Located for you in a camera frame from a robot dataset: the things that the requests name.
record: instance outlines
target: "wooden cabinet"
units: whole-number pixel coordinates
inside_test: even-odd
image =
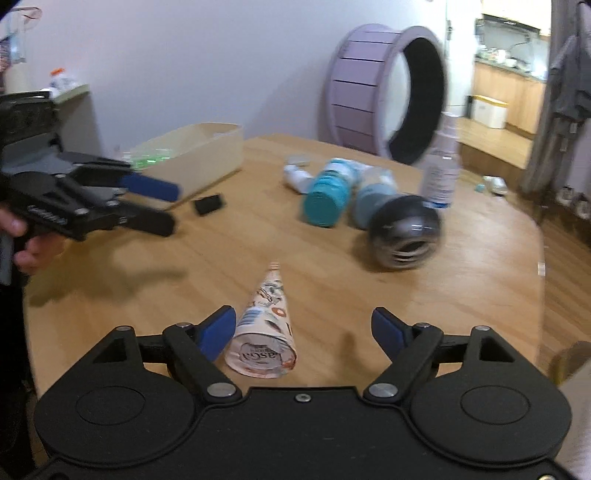
[[[509,18],[511,2],[506,0],[482,0],[482,13],[494,17]]]
[[[512,125],[531,134],[535,134],[538,129],[542,105],[544,104],[545,84],[529,79],[524,79],[523,84],[519,120],[517,124],[512,123]]]
[[[552,23],[552,0],[512,0],[509,19],[540,29],[540,34],[550,35]]]
[[[535,134],[544,87],[542,82],[477,62],[472,92],[506,102],[507,123]]]

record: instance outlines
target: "open box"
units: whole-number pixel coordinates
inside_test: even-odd
[[[195,195],[240,168],[244,133],[234,124],[194,124],[144,142],[131,150],[133,157],[157,150],[171,150],[170,159],[141,170],[154,179],[170,181],[180,188],[179,201]],[[162,200],[128,193],[133,201],[154,208],[173,205]]]

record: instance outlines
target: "gripper circular cover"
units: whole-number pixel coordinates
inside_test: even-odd
[[[50,454],[110,468],[165,451],[194,416],[193,397],[181,384],[114,362],[62,377],[39,403],[35,427]]]
[[[506,468],[553,458],[570,427],[564,395],[516,355],[490,361],[487,351],[498,347],[483,345],[479,359],[417,391],[413,423],[442,453],[469,463]]]

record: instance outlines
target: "purple wooden wheel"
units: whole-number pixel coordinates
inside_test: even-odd
[[[410,74],[410,100],[400,128],[383,131],[388,78],[397,55]],[[444,106],[446,77],[439,41],[428,28],[396,32],[368,24],[341,45],[327,85],[329,126],[337,144],[408,165],[421,158]]]

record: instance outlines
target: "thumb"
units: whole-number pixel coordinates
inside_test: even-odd
[[[5,206],[0,206],[0,231],[8,232],[15,237],[23,236],[27,231],[27,224]]]

